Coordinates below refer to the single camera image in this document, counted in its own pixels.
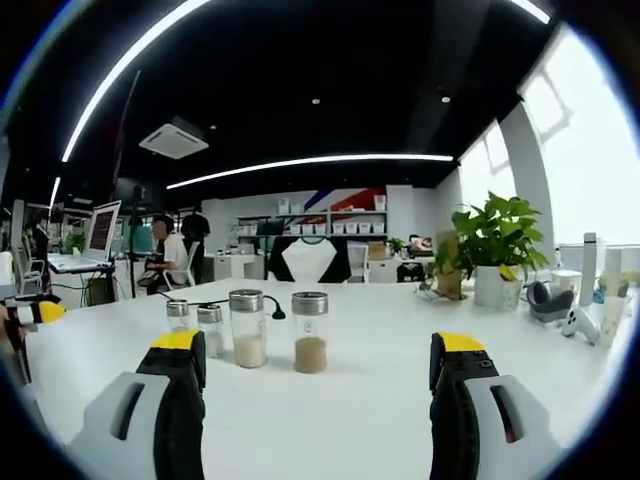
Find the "spice jar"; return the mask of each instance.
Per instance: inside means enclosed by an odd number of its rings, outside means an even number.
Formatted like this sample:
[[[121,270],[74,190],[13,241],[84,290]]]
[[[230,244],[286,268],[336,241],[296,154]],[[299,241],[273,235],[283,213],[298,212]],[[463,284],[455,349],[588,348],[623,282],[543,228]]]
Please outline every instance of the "spice jar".
[[[322,292],[297,292],[291,297],[296,323],[294,368],[300,373],[320,373],[327,367],[329,297]]]
[[[220,357],[224,351],[224,331],[222,310],[218,305],[198,307],[198,328],[204,333],[207,357]]]
[[[167,321],[172,332],[189,329],[189,303],[186,300],[167,300]]]
[[[264,299],[260,290],[229,292],[231,331],[236,363],[257,368],[267,363]]]

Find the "metal jar lid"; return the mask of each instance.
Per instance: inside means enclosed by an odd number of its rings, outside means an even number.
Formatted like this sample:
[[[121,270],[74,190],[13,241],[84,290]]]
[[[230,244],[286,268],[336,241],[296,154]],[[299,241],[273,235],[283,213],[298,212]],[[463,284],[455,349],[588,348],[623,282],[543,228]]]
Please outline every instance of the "metal jar lid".
[[[169,317],[189,315],[189,302],[180,299],[167,300],[167,315]]]
[[[329,312],[329,296],[323,292],[296,292],[291,296],[294,315],[323,315]]]
[[[232,312],[254,313],[264,310],[260,290],[234,290],[229,292],[229,308]]]
[[[219,305],[209,304],[198,307],[198,323],[222,323],[222,310]]]

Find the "black ceiling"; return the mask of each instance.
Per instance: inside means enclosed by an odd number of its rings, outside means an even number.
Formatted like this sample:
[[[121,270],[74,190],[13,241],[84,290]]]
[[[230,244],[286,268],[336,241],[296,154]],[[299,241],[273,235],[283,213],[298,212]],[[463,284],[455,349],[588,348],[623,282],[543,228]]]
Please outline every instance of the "black ceiling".
[[[138,70],[121,176],[166,186],[326,154],[458,157],[516,101],[517,85],[553,29],[503,0],[211,2],[123,73],[63,165],[68,138],[101,79],[179,3],[96,1],[60,36],[10,124],[5,202],[27,196],[48,203],[59,175],[59,201],[70,195],[106,198],[118,125]],[[439,102],[442,92],[452,97],[450,104]],[[320,104],[312,104],[314,98]],[[210,148],[171,160],[138,147],[175,115],[204,129]],[[435,187],[452,168],[454,163],[379,161],[300,166],[225,177],[171,194],[174,205],[182,206],[287,190]]]

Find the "air conditioner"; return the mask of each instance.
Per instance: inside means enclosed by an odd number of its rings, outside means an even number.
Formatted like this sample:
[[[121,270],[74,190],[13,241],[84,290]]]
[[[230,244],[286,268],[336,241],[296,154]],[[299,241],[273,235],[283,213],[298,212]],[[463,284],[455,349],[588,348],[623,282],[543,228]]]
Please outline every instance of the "air conditioner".
[[[209,144],[203,141],[202,137],[204,135],[199,129],[176,117],[172,123],[165,123],[142,140],[139,145],[152,152],[178,160],[209,148]]]

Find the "led light strip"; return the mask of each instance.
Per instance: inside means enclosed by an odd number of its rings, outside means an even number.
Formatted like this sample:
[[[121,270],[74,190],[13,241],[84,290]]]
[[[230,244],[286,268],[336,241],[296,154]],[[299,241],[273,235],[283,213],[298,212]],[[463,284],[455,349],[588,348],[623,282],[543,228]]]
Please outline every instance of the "led light strip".
[[[172,10],[169,14],[167,14],[162,20],[156,23],[153,27],[151,27],[147,32],[138,39],[136,43],[134,43],[129,50],[118,60],[118,62],[114,65],[111,71],[107,74],[107,76],[102,80],[102,83],[89,100],[89,103],[82,112],[82,116],[76,125],[76,128],[73,130],[71,134],[71,138],[69,139],[69,143],[67,144],[67,148],[65,148],[64,155],[62,156],[63,162],[68,162],[71,153],[73,153],[73,149],[82,134],[82,131],[87,125],[87,122],[91,118],[91,115],[95,111],[96,107],[102,100],[102,97],[107,93],[111,85],[117,80],[120,74],[129,66],[131,62],[133,62],[142,51],[147,48],[156,38],[162,35],[165,31],[171,28],[175,23],[177,23],[182,18],[186,17],[193,11],[197,10],[201,6],[206,3],[209,3],[211,0],[187,0],[182,5],[177,7],[175,10]]]
[[[421,155],[413,153],[366,153],[361,155],[329,155],[326,157],[300,158],[298,160],[285,160],[283,162],[264,163],[262,165],[253,165],[251,167],[237,168],[235,170],[227,170],[226,172],[212,173],[204,177],[192,178],[184,182],[168,185],[167,190],[173,188],[184,187],[214,178],[228,177],[229,175],[238,175],[239,173],[255,172],[258,170],[267,170],[270,168],[290,167],[293,165],[307,165],[309,163],[328,163],[328,162],[351,162],[358,160],[431,160],[435,162],[450,162],[453,157],[448,155]]]
[[[511,2],[515,3],[517,6],[519,6],[523,10],[526,10],[528,13],[536,17],[545,25],[549,23],[549,20],[551,19],[551,17],[548,14],[546,14],[540,7],[534,5],[528,0],[511,0]]]
[[[51,192],[51,200],[49,201],[49,210],[53,208],[53,204],[56,201],[56,195],[58,194],[59,186],[60,186],[60,177],[56,177],[56,181],[53,183],[53,192]]]

